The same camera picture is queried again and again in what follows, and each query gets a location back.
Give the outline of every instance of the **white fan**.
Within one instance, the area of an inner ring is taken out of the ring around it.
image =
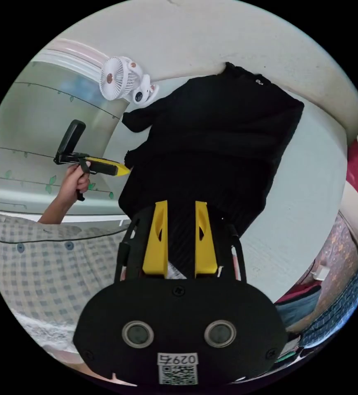
[[[139,64],[124,56],[108,59],[101,71],[100,90],[106,100],[122,98],[132,92],[133,102],[143,105],[157,95],[158,85],[150,83]]]

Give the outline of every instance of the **blue fabric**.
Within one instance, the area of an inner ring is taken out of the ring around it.
[[[293,300],[287,300],[276,304],[275,307],[277,308],[285,327],[287,328],[311,314],[318,303],[320,293],[321,287],[317,286],[306,294],[301,295],[301,297],[297,296],[293,298]]]
[[[358,306],[358,298],[356,299],[355,304],[347,311],[347,313],[341,318],[341,320],[338,322],[338,324],[334,328],[332,328],[331,331],[327,332],[324,337],[317,339],[314,343],[307,344],[307,346],[304,348],[311,349],[313,347],[316,347],[316,346],[322,344],[330,336],[333,336],[336,332],[338,332],[348,322],[351,315],[356,310],[357,306]]]
[[[300,347],[311,348],[341,329],[358,306],[358,271],[336,301],[302,334]]]

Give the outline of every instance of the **qr code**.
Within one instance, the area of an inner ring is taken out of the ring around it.
[[[159,366],[160,384],[190,386],[198,384],[197,365]]]

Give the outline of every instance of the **hand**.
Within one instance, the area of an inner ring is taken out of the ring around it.
[[[80,193],[85,193],[88,190],[90,183],[88,178],[89,174],[84,174],[80,165],[69,166],[56,200],[69,209],[77,200],[76,190]]]

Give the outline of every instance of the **black sweater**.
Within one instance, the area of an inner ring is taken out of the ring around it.
[[[129,151],[131,174],[119,198],[131,218],[168,200],[169,260],[194,273],[194,202],[242,235],[264,209],[304,104],[262,75],[226,63],[221,74],[190,79],[169,96],[123,115],[133,132],[151,125]]]

